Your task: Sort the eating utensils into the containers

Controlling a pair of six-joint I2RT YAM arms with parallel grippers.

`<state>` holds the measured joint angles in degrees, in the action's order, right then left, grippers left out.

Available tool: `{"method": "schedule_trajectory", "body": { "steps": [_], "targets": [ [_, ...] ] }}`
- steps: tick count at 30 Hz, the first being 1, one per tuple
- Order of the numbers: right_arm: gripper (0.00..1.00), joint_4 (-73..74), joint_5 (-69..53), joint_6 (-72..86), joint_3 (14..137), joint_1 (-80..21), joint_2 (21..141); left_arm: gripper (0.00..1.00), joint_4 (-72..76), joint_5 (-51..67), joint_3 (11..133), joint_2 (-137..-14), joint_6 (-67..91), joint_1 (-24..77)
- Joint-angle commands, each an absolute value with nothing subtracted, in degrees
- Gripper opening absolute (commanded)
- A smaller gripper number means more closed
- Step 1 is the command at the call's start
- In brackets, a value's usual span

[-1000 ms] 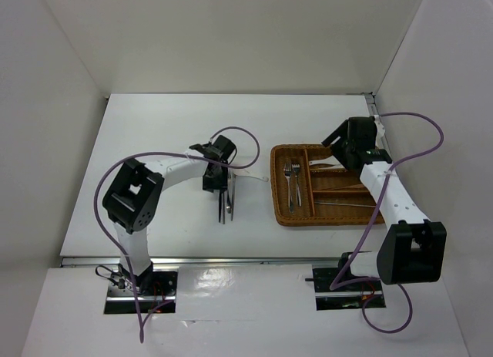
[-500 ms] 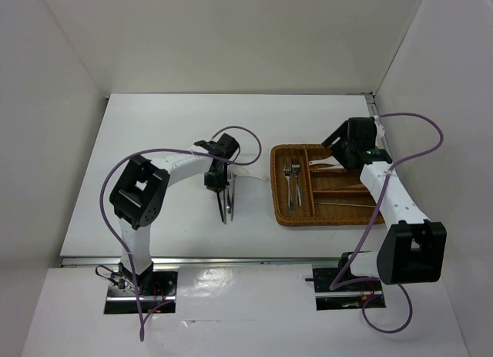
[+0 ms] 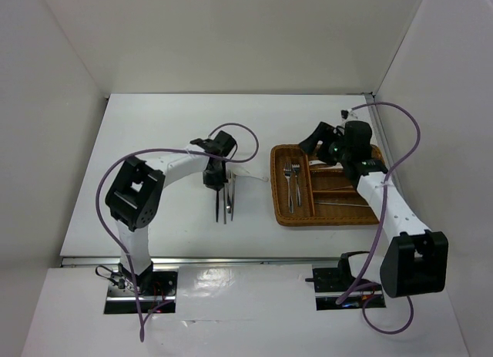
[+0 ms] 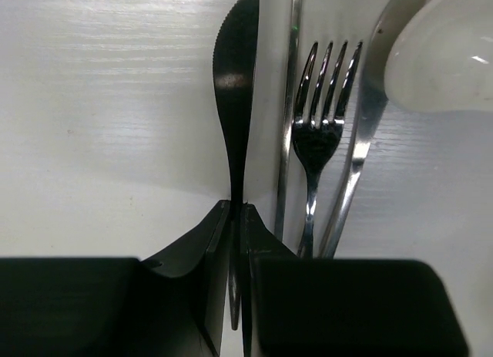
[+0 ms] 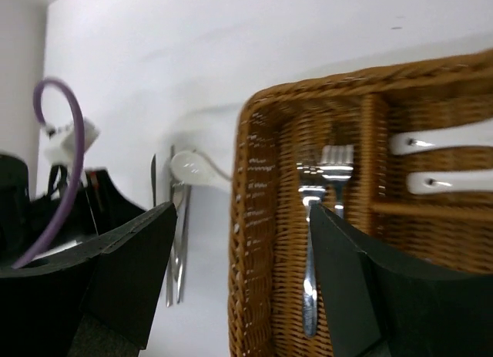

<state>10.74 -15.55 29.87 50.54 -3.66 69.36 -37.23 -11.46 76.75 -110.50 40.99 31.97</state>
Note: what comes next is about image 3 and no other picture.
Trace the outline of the silver fork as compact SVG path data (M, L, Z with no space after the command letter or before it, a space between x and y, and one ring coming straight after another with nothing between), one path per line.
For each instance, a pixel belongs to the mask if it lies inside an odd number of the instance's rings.
M298 163L292 164L292 170L295 177L295 189L296 189L296 199L297 206L302 206L301 192L300 192L300 165Z
M293 194L292 194L291 184L290 184L292 171L293 170L292 170L291 160L287 159L284 166L283 166L283 175L284 175L284 178L286 179L286 182L287 182L288 208L289 208L289 212L291 214L294 212Z
M226 192L226 212L228 214L233 213L232 193L230 191L230 188L232 187L232 182L233 182L233 178L232 178L231 170L227 169L225 192Z

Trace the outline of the silver knife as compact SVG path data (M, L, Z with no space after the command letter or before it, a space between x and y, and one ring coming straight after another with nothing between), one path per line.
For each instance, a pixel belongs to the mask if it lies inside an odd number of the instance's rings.
M230 176L230 190L229 190L229 202L230 202L230 220L233 221L233 215L234 215L234 206L235 206L235 183L236 183L236 177L231 172Z

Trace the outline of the white ceramic spoon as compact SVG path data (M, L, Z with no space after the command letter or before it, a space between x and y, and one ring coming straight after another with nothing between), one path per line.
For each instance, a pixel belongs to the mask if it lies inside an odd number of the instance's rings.
M337 164L335 166L328 166L326 164L317 164L317 165L310 165L309 169L310 170L343 170L343 167L340 164Z
M327 165L326 162L323 162L321 160L309 160L308 164L309 166Z
M268 182L269 181L269 178L268 177L261 176L258 173L252 173L252 172L250 172L248 170L245 170L245 169L236 168L236 169L232 169L232 172L237 177L249 177L249 178L261 180L263 182Z

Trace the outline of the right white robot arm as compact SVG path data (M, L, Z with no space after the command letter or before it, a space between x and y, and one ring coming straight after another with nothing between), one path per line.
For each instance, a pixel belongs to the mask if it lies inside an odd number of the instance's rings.
M444 290L448 239L432 231L410 209L384 163L372 155L372 129L352 120L342 126L319 123L299 147L329 166L340 164L346 178L377 216L389 246L379 268L384 291L392 298Z

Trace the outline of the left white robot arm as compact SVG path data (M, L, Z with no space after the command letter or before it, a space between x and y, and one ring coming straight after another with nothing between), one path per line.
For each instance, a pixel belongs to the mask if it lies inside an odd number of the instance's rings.
M200 172L205 187L220 192L226 186L224 159L236 146L231 135L220 131L212 139L192 140L184 153L168 152L155 162L136 156L124 160L105 204L123 246L119 271L134 294L143 295L153 285L148 226L157 214L164 187Z

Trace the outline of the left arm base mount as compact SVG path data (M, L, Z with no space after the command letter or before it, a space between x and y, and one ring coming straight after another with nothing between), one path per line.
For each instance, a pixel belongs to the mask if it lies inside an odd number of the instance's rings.
M134 287L120 271L104 265L95 268L98 277L108 282L104 313L106 315L136 314ZM142 313L174 313L176 310L176 290L178 271L155 271L150 279L138 287Z

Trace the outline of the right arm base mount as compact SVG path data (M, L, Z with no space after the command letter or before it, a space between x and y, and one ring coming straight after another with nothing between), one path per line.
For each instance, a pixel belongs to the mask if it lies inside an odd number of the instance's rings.
M368 308L385 308L384 295L380 285L353 292L338 305L337 298L351 285L352 280L338 268L313 268L312 275L305 282L313 285L315 304L318 311L361 309L366 301Z

